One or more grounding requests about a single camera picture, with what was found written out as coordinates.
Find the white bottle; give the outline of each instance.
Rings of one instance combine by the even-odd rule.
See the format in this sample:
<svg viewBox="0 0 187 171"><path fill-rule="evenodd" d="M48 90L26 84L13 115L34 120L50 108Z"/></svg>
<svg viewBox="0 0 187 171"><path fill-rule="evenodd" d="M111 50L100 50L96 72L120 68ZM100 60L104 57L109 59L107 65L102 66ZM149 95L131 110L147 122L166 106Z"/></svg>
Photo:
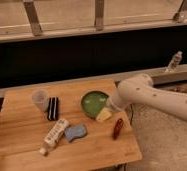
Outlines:
<svg viewBox="0 0 187 171"><path fill-rule="evenodd" d="M45 136L43 147L39 150L42 155L47 155L49 151L56 147L64 130L69 126L66 119L59 119L51 131Z"/></svg>
<svg viewBox="0 0 187 171"><path fill-rule="evenodd" d="M173 55L168 67L165 70L165 73L172 73L176 70L177 66L182 60L182 52L178 51L176 54Z"/></svg>

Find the wooden cutting board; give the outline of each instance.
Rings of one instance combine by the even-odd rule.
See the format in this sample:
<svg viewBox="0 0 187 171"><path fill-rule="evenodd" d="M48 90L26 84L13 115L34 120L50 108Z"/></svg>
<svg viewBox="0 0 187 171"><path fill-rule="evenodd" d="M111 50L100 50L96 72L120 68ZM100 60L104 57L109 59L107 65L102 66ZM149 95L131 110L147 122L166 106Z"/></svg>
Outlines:
<svg viewBox="0 0 187 171"><path fill-rule="evenodd" d="M44 89L50 97L60 99L60 117L71 125L85 124L88 135L68 143L63 137L47 157L39 154L43 138L55 124L32 103L34 90ZM0 113L0 170L93 170L141 159L141 153L125 112L98 123L88 118L81 108L82 97L90 91L115 91L114 81L92 80L67 84L32 87L8 91ZM114 141L116 121L124 126Z"/></svg>

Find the green plate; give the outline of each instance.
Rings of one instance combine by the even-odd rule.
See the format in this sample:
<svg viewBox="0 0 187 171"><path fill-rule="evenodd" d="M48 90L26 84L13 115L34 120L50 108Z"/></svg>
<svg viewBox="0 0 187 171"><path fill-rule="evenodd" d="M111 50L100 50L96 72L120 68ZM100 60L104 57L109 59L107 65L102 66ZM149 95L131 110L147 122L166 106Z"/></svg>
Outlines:
<svg viewBox="0 0 187 171"><path fill-rule="evenodd" d="M81 105L87 116L96 118L105 106L108 95L101 91L91 91L82 98Z"/></svg>

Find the yellow sponge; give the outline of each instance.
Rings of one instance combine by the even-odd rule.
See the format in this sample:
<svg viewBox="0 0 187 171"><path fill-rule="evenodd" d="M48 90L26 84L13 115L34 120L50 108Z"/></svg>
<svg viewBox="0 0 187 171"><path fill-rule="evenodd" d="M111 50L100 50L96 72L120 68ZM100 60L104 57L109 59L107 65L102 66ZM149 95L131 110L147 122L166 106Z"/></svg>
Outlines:
<svg viewBox="0 0 187 171"><path fill-rule="evenodd" d="M111 111L110 111L107 107L104 107L104 108L99 112L99 114L97 115L96 120L97 120L98 122L103 122L103 121L109 119L111 116L112 116Z"/></svg>

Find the plastic cup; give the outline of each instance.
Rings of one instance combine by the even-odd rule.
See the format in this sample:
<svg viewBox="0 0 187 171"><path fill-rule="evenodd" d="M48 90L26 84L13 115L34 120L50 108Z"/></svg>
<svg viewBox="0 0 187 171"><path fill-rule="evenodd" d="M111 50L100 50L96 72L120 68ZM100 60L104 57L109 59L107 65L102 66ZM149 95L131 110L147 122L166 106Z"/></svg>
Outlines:
<svg viewBox="0 0 187 171"><path fill-rule="evenodd" d="M31 95L31 100L42 112L47 111L49 98L45 90L34 91Z"/></svg>

